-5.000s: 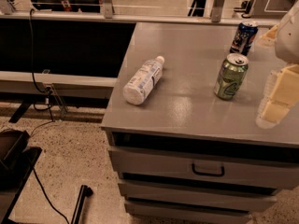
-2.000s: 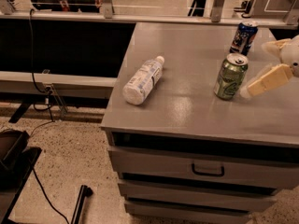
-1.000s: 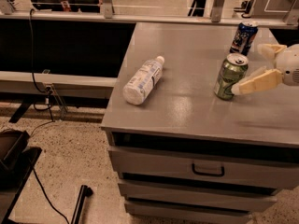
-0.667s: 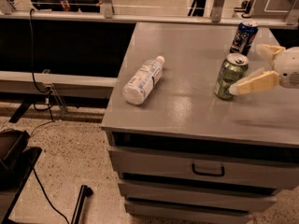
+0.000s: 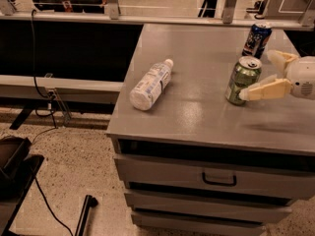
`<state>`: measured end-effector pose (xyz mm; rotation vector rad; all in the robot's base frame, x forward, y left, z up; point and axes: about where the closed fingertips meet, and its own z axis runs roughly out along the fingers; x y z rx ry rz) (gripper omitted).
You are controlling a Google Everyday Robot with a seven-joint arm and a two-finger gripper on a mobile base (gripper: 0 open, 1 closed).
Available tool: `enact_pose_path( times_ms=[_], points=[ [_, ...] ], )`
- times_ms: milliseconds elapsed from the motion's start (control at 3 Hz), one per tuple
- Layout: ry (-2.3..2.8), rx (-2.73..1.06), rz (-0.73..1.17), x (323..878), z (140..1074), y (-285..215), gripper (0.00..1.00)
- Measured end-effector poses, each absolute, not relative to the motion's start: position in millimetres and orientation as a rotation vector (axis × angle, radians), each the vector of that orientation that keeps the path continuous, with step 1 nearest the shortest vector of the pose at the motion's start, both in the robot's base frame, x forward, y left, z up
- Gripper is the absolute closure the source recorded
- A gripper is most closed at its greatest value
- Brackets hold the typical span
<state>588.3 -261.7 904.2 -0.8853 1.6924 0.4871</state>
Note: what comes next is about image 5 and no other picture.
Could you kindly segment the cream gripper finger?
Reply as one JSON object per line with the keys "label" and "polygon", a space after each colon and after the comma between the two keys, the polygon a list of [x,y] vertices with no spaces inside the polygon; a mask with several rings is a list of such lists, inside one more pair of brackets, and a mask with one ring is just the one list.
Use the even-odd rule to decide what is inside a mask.
{"label": "cream gripper finger", "polygon": [[297,55],[278,50],[269,50],[267,58],[284,77],[297,77],[299,75]]}
{"label": "cream gripper finger", "polygon": [[291,89],[292,84],[290,80],[278,79],[276,75],[272,75],[248,88],[242,89],[238,96],[245,101],[283,98],[290,94]]}

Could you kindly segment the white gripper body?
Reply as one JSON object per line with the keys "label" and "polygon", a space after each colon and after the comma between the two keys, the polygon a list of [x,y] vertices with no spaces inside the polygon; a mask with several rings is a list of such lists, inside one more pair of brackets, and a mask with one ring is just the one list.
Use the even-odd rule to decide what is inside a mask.
{"label": "white gripper body", "polygon": [[292,84],[290,94],[297,98],[315,99],[315,57],[305,56],[290,62],[286,77]]}

